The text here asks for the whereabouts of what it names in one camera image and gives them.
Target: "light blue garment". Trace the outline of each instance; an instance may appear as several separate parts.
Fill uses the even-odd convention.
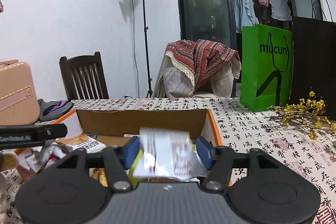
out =
[[[234,0],[236,32],[241,33],[243,26],[254,26],[259,21],[254,13],[253,0]]]

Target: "tablecloth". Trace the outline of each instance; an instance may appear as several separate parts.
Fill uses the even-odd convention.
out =
[[[314,224],[336,223],[336,149],[330,135],[318,135],[313,141],[291,126],[269,121],[275,112],[253,113],[239,103],[239,98],[179,98],[74,100],[77,109],[95,110],[179,110],[211,109],[220,129],[223,144],[246,153],[257,147],[313,183],[321,195],[321,206]],[[14,199],[23,184],[16,170],[2,172],[8,180],[7,224],[21,223]],[[246,176],[245,169],[234,169],[231,181]]]

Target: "wooden chair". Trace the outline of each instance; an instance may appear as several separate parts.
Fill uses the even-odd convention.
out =
[[[59,60],[68,99],[108,99],[100,52]]]

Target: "silver screw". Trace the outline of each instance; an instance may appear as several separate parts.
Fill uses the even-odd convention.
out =
[[[124,180],[119,180],[113,184],[113,187],[118,189],[118,190],[126,190],[130,187],[131,185],[129,182],[124,181]]]
[[[205,187],[207,187],[209,190],[218,190],[222,185],[218,181],[211,180],[209,181]]]

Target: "red patterned cloth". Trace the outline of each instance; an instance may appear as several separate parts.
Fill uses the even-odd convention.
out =
[[[179,40],[169,43],[166,52],[172,52],[175,60],[194,74],[195,90],[224,67],[238,52],[222,43],[199,39],[197,42]]]

